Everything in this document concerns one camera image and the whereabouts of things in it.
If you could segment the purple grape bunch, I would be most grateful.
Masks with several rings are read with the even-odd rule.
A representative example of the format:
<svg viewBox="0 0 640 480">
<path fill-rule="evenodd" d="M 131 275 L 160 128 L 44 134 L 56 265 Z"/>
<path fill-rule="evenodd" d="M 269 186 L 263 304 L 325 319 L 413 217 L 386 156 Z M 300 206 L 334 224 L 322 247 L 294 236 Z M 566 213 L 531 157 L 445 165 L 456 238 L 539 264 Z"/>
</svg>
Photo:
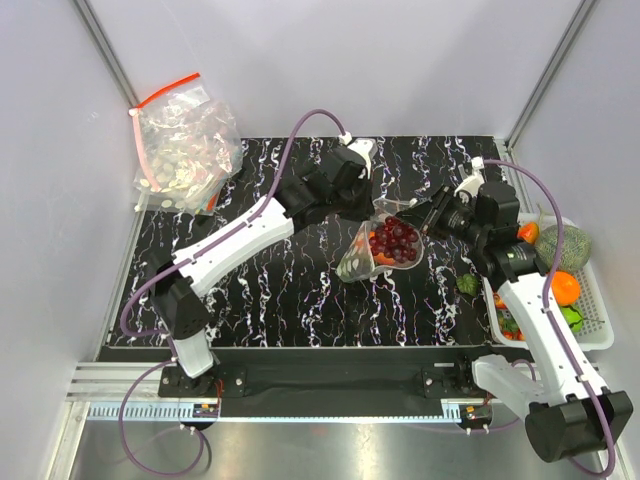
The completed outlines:
<svg viewBox="0 0 640 480">
<path fill-rule="evenodd" d="M 395 216 L 387 216 L 374 225 L 368 242 L 372 257 L 380 252 L 393 255 L 395 264 L 392 267 L 409 267 L 419 257 L 421 240 L 417 230 Z"/>
</svg>

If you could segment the clear spotted zip bag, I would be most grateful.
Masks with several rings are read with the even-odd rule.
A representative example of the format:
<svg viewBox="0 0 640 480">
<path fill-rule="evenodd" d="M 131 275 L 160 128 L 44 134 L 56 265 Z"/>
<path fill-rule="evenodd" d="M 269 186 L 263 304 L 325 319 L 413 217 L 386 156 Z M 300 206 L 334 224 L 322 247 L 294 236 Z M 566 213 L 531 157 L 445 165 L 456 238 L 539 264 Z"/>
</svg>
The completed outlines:
<svg viewBox="0 0 640 480">
<path fill-rule="evenodd" d="M 361 224 L 336 268 L 339 279 L 354 283 L 416 266 L 424 254 L 422 238 L 416 228 L 399 220 L 397 214 L 417 203 L 416 199 L 375 199 L 373 216 Z"/>
</svg>

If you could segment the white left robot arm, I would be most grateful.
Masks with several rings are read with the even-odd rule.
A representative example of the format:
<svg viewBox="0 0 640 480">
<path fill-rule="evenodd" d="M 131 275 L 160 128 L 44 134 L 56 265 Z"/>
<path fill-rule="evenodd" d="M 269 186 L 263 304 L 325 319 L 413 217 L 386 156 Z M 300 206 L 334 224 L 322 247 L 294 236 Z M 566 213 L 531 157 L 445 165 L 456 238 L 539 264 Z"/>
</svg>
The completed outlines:
<svg viewBox="0 0 640 480">
<path fill-rule="evenodd" d="M 181 384 L 190 393 L 206 395 L 216 382 L 212 367 L 218 360 L 206 339 L 210 312 L 202 298 L 245 261 L 330 215 L 349 221 L 372 215 L 376 152 L 375 141 L 366 138 L 331 149 L 303 174 L 281 180 L 271 199 L 260 198 L 225 227 L 152 268 L 161 274 L 186 263 L 152 286 L 149 298 L 168 328 L 182 369 Z"/>
</svg>

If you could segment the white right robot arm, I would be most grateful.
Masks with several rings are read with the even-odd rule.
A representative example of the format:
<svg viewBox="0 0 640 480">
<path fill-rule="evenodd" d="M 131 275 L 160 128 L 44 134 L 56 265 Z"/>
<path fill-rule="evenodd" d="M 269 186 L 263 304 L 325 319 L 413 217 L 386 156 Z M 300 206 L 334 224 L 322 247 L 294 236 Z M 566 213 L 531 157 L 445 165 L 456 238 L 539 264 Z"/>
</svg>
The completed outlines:
<svg viewBox="0 0 640 480">
<path fill-rule="evenodd" d="M 448 187 L 398 213 L 424 236 L 465 242 L 476 270 L 514 314 L 540 379 L 519 373 L 501 355 L 479 357 L 454 371 L 466 396 L 482 390 L 525 425 L 545 462 L 614 452 L 633 413 L 624 391 L 613 392 L 581 350 L 553 296 L 552 278 L 535 248 L 518 238 L 520 205 L 513 187 L 488 182 L 463 203 Z"/>
</svg>

